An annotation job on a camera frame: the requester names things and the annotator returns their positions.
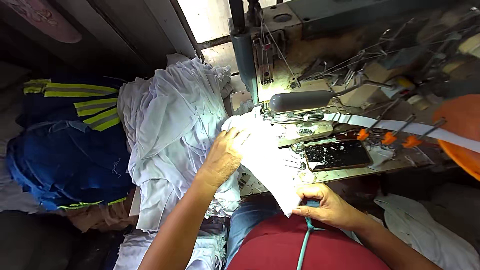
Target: yellow reflective tape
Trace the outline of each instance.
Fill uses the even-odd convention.
[[[92,89],[92,90],[100,90],[100,91],[107,91],[111,93],[117,93],[118,90],[106,87],[106,86],[93,86],[93,85],[84,85],[84,84],[58,84],[58,83],[47,83],[47,88],[83,88],[83,89]]]
[[[118,199],[118,200],[116,200],[116,201],[109,202],[109,203],[108,203],[108,206],[110,206],[110,205],[112,205],[112,204],[116,204],[116,203],[122,202],[122,201],[124,201],[124,200],[126,200],[126,199],[127,199],[127,197],[123,197],[123,198]]]
[[[61,97],[61,98],[87,98],[87,97],[101,97],[104,94],[99,93],[84,93],[84,92],[56,92],[46,91],[44,97]]]
[[[80,208],[84,208],[84,207],[87,207],[87,206],[86,206],[86,205],[84,205],[84,206],[77,206],[77,207],[59,206],[59,207],[57,207],[57,209],[76,210],[76,209],[80,209]]]
[[[94,203],[83,203],[83,202],[79,202],[78,204],[74,203],[74,204],[70,204],[69,206],[59,206],[57,207],[57,209],[80,209],[80,208],[84,208],[84,207],[88,207],[90,205],[98,205],[99,203],[101,203],[103,201],[98,201],[98,202],[94,202]]]
[[[112,103],[112,102],[117,102],[117,98],[106,98],[106,99],[97,99],[97,100],[91,100],[91,101],[85,101],[85,102],[77,102],[77,103],[74,103],[74,106],[75,108],[81,108],[81,107],[90,106],[90,105],[105,104],[105,103]]]
[[[42,87],[28,86],[24,88],[24,94],[37,94],[42,92]]]
[[[114,115],[114,114],[116,114],[116,113],[117,113],[117,108],[115,107],[115,108],[113,108],[113,109],[111,109],[111,110],[105,111],[105,112],[103,112],[103,113],[101,113],[101,114],[99,114],[99,115],[96,115],[96,116],[92,117],[92,118],[88,118],[88,119],[84,120],[84,123],[85,123],[85,124],[93,124],[93,123],[97,122],[98,120],[101,120],[101,119],[103,119],[103,118],[105,118],[105,117]]]
[[[96,114],[98,112],[101,112],[105,110],[106,108],[97,108],[97,109],[89,109],[89,110],[81,110],[77,111],[78,116],[88,116],[92,114]]]
[[[39,80],[30,80],[24,84],[47,84],[50,83],[52,80],[50,79],[39,79]]]
[[[104,131],[104,130],[106,130],[107,128],[113,127],[113,126],[115,126],[115,125],[118,124],[118,123],[120,123],[120,118],[119,118],[119,117],[117,117],[117,118],[115,118],[115,119],[112,119],[112,120],[110,120],[110,121],[108,121],[108,122],[105,122],[105,123],[103,123],[103,124],[101,124],[101,125],[98,125],[98,126],[94,127],[93,130]]]

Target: red shirt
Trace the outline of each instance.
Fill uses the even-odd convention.
[[[388,270],[370,250],[341,230],[318,221],[310,234],[302,270]],[[295,270],[307,232],[305,218],[279,214],[257,225],[245,238],[228,270]]]

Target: left hand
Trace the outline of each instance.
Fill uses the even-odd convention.
[[[218,189],[239,168],[242,145],[248,136],[248,131],[239,131],[236,127],[220,132],[195,179]]]

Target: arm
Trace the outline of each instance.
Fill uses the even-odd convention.
[[[185,196],[170,213],[147,250],[139,270],[185,270],[205,212],[216,190],[238,169],[246,131],[222,131]]]
[[[324,184],[299,188],[303,200],[320,200],[319,208],[299,206],[294,214],[310,217],[325,224],[354,232],[365,245],[393,270],[441,270],[434,263],[409,247],[393,233],[355,209]]]

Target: blue jeans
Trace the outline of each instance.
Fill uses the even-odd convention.
[[[244,202],[235,211],[230,220],[230,232],[227,241],[227,263],[228,267],[235,254],[239,251],[241,244],[248,233],[262,221],[280,213],[281,211],[274,204],[257,202]]]

